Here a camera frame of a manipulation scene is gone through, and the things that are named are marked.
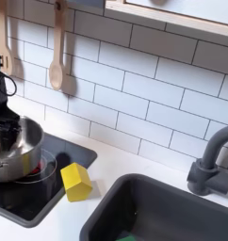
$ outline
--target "sink basin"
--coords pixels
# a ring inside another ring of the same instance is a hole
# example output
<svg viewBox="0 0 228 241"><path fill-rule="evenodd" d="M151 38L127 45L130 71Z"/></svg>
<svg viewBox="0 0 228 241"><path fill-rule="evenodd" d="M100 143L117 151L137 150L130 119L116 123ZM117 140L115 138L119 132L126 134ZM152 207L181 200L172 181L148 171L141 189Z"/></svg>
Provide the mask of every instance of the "sink basin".
<svg viewBox="0 0 228 241"><path fill-rule="evenodd" d="M228 208L143 175L125 175L90 216L80 241L128 236L137 241L228 241Z"/></svg>

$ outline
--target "gray faucet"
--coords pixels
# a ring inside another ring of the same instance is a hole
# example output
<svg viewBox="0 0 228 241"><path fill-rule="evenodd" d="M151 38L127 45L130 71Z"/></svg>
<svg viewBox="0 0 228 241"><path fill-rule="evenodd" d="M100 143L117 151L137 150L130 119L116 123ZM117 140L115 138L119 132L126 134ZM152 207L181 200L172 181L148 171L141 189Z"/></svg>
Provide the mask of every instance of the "gray faucet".
<svg viewBox="0 0 228 241"><path fill-rule="evenodd" d="M228 126L219 130L209 140L204 156L191 166L187 177L188 189L199 196L206 196L211 191L227 194L228 170L220 169L216 161L222 146L228 142Z"/></svg>

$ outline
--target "black stovetop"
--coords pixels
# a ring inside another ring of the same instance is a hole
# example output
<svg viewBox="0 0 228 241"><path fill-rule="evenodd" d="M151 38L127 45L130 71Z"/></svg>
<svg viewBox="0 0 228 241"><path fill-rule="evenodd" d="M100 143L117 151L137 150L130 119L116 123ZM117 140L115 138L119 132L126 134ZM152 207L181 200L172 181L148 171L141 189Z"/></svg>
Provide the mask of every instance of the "black stovetop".
<svg viewBox="0 0 228 241"><path fill-rule="evenodd" d="M60 170L76 162L86 169L96 152L45 134L38 167L28 176L0 184L0 215L22 226L38 225L64 195Z"/></svg>

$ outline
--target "cabinet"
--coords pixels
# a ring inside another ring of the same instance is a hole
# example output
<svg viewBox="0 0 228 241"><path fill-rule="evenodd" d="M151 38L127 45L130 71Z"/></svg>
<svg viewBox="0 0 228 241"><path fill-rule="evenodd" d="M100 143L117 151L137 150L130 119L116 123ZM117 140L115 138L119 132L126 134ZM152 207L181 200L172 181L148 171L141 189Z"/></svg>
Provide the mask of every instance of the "cabinet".
<svg viewBox="0 0 228 241"><path fill-rule="evenodd" d="M106 0L106 8L228 36L228 0Z"/></svg>

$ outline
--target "hanging utensil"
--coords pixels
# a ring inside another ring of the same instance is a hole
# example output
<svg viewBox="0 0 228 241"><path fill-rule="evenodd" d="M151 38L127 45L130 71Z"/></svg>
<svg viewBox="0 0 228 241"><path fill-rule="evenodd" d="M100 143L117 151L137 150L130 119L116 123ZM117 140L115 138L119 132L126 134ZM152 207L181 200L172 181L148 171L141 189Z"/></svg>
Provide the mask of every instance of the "hanging utensil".
<svg viewBox="0 0 228 241"><path fill-rule="evenodd" d="M7 0L0 0L0 57L2 59L1 71L12 75L13 56L8 48Z"/></svg>
<svg viewBox="0 0 228 241"><path fill-rule="evenodd" d="M49 77L53 89L58 90L65 75L63 66L63 49L64 49L64 29L65 29L65 0L56 0L55 12L56 23L54 30L54 59L50 66Z"/></svg>

